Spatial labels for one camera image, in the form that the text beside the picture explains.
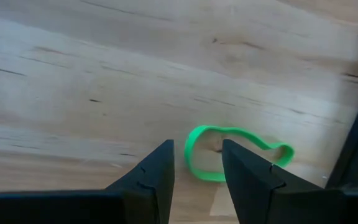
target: wood grain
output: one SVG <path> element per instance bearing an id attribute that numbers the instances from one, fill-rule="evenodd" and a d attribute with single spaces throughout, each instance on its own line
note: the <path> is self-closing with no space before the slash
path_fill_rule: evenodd
<path id="1" fill-rule="evenodd" d="M 0 0 L 0 190 L 100 188 L 174 139 L 172 221 L 231 222 L 185 169 L 195 126 L 289 142 L 324 186 L 357 111 L 358 1 Z"/>

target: wooden plank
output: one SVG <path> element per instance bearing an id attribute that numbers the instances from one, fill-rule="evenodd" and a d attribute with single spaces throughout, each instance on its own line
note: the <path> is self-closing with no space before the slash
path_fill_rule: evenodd
<path id="1" fill-rule="evenodd" d="M 219 185 L 185 169 L 192 128 L 289 142 L 286 169 L 324 186 L 357 111 L 358 1 L 0 0 L 1 190 L 100 187 L 174 139 L 173 221 L 231 222 L 209 216 Z M 206 138 L 198 166 L 221 170 L 223 137 Z M 48 169 L 26 171 L 38 162 Z M 90 174 L 50 174 L 76 164 Z"/>

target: green rubber band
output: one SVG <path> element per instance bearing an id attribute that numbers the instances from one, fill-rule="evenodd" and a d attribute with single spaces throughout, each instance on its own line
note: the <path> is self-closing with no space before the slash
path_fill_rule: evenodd
<path id="1" fill-rule="evenodd" d="M 271 149 L 277 149 L 282 148 L 283 149 L 283 156 L 279 158 L 277 161 L 274 162 L 274 164 L 285 167 L 287 166 L 293 159 L 293 156 L 295 154 L 294 149 L 292 146 L 285 142 L 276 142 L 276 143 L 267 143 L 265 142 L 260 136 L 256 135 L 255 133 L 252 133 L 248 130 L 242 129 L 242 128 L 222 128 L 219 126 L 209 126 L 209 125 L 202 125 L 198 126 L 194 130 L 191 131 L 189 134 L 186 144 L 185 144 L 185 160 L 186 164 L 190 170 L 190 172 L 195 175 L 197 178 L 201 180 L 207 180 L 207 181 L 213 181 L 213 182 L 225 182 L 226 178 L 224 177 L 224 173 L 221 172 L 210 172 L 205 170 L 197 169 L 193 166 L 191 163 L 191 159 L 193 157 L 193 148 L 198 140 L 198 138 L 205 132 L 205 131 L 218 131 L 223 134 L 234 134 L 237 136 L 242 136 L 248 140 L 250 140 L 252 143 L 254 143 L 256 146 L 258 146 L 261 150 L 271 150 Z"/>

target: rubber band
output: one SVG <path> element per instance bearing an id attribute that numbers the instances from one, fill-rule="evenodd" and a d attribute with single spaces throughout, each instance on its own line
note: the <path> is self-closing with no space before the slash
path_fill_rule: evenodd
<path id="1" fill-rule="evenodd" d="M 236 136 L 242 136 L 252 143 L 254 143 L 256 146 L 258 146 L 261 150 L 271 150 L 271 149 L 277 149 L 282 148 L 283 149 L 283 155 L 281 158 L 279 158 L 277 161 L 273 162 L 274 164 L 285 167 L 287 166 L 293 159 L 293 156 L 295 154 L 294 149 L 291 145 L 285 143 L 285 142 L 275 142 L 275 143 L 267 143 L 264 141 L 260 136 L 258 136 L 255 133 L 252 133 L 246 129 L 242 128 L 222 128 L 219 126 L 208 126 L 208 125 L 202 125 L 196 127 L 194 130 L 191 131 L 189 134 L 186 144 L 185 144 L 185 160 L 186 164 L 190 170 L 190 172 L 196 176 L 197 178 L 201 180 L 206 181 L 213 181 L 213 182 L 225 182 L 226 178 L 224 177 L 224 173 L 222 172 L 211 172 L 211 171 L 205 171 L 200 170 L 194 167 L 192 164 L 192 157 L 193 157 L 193 148 L 196 144 L 198 138 L 205 132 L 205 131 L 217 131 L 223 134 L 233 134 Z"/>

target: wooden floor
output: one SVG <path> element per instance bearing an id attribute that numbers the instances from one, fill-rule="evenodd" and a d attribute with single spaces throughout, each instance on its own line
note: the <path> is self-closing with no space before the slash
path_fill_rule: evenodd
<path id="1" fill-rule="evenodd" d="M 356 0 L 0 0 L 0 190 L 100 189 L 174 139 L 172 223 L 235 223 L 184 166 L 195 126 L 289 142 L 324 186 L 357 111 Z"/>

